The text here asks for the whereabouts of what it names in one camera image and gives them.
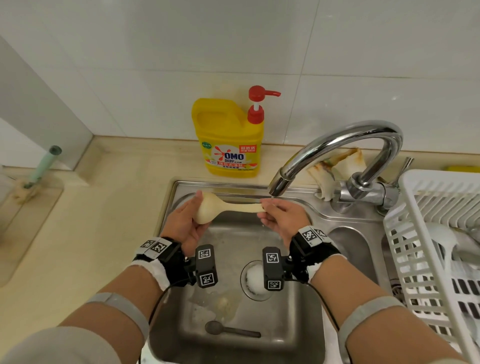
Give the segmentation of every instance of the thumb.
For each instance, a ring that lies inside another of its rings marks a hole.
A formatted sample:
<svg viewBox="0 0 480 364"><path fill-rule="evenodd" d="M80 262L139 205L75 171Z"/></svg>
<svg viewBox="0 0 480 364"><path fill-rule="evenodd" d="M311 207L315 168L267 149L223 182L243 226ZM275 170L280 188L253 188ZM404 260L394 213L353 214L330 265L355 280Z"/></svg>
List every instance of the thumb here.
<svg viewBox="0 0 480 364"><path fill-rule="evenodd" d="M195 196L189 201L188 205L183 209L181 214L193 218L200 208L203 199L202 191L198 190Z"/></svg>
<svg viewBox="0 0 480 364"><path fill-rule="evenodd" d="M285 212L280 210L277 206L275 206L271 201L262 201L262 207L264 210L272 215L275 220L278 220L279 218L282 217L282 214Z"/></svg>

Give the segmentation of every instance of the black cable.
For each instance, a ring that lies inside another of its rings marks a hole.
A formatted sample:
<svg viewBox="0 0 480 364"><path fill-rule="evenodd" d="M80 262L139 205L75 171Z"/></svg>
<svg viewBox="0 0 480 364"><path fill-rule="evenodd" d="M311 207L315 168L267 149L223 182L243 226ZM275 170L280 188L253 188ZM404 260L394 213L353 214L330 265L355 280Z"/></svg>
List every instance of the black cable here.
<svg viewBox="0 0 480 364"><path fill-rule="evenodd" d="M312 284L310 284L309 282L303 282L303 281L298 280L298 279L286 279L285 281L286 281L286 282L300 282L300 283L302 283L302 284L306 284L306 285L309 286L309 287L312 287L313 290L314 290L315 292L317 292L318 297L320 297L320 300L322 301L323 306L325 307L325 309L327 310L328 314L330 315L330 318L332 319L332 321L333 321L333 323L334 323L334 325L335 325L335 328L336 328L337 332L340 330L340 327L338 326L338 323L336 323L336 320L335 320L335 317L334 317L333 314L332 314L332 311L330 311L330 308L328 307L327 302L325 302L324 297L320 294L320 292L318 292L318 289L316 289L316 288L315 288ZM348 354L348 358L350 359L350 363L353 364L352 357L350 356L350 353L348 352L348 349L347 349L347 348L345 348L345 349L347 350L347 354Z"/></svg>
<svg viewBox="0 0 480 364"><path fill-rule="evenodd" d="M176 286L177 284L183 283L183 282L188 282L188 281L189 281L188 278L179 280L178 282L175 282L175 283L173 283L173 284L170 284L170 285L163 291L163 293L160 295L160 297L158 298L157 302L155 303L155 306L153 307L152 313L150 314L150 318L148 319L148 325L149 325L149 326L150 326L150 324L152 323L153 316L155 316L155 311L156 311L156 309L158 308L158 305L160 304L160 302L162 301L162 298L165 296L165 293L167 293L170 288ZM142 364L142 349L140 349L140 355L138 356L138 364Z"/></svg>

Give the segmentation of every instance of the white plastic dish rack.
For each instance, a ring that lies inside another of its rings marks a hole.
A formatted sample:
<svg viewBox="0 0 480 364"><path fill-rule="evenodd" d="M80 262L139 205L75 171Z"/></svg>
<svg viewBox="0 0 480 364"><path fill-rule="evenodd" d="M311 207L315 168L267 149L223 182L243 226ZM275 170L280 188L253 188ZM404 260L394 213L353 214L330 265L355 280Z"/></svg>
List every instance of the white plastic dish rack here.
<svg viewBox="0 0 480 364"><path fill-rule="evenodd" d="M399 182L401 194L384 227L407 308L478 364L480 354L461 307L472 317L480 312L480 282L472 281L466 290L454 288L425 222L460 229L479 224L480 173L409 170Z"/></svg>

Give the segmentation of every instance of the yellow bottle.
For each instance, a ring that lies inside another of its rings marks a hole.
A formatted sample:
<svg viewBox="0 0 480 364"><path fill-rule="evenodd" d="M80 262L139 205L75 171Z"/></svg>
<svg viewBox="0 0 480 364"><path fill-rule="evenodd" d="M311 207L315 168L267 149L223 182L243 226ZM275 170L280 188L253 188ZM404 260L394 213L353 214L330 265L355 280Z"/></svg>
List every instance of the yellow bottle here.
<svg viewBox="0 0 480 364"><path fill-rule="evenodd" d="M254 177L260 167L260 148L264 137L264 110L260 106L265 95L280 96L261 86L250 87L253 105L245 114L231 100L200 98L192 107L205 165L218 176Z"/></svg>

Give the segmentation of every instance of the bottle label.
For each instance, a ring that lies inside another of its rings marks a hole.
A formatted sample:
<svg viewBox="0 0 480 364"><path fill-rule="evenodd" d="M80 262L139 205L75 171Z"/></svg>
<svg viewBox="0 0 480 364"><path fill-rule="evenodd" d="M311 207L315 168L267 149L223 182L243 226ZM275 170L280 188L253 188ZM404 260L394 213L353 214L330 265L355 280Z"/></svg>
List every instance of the bottle label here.
<svg viewBox="0 0 480 364"><path fill-rule="evenodd" d="M205 162L212 166L234 170L252 170L258 166L260 153L257 153L257 144L230 146L202 141L200 144Z"/></svg>

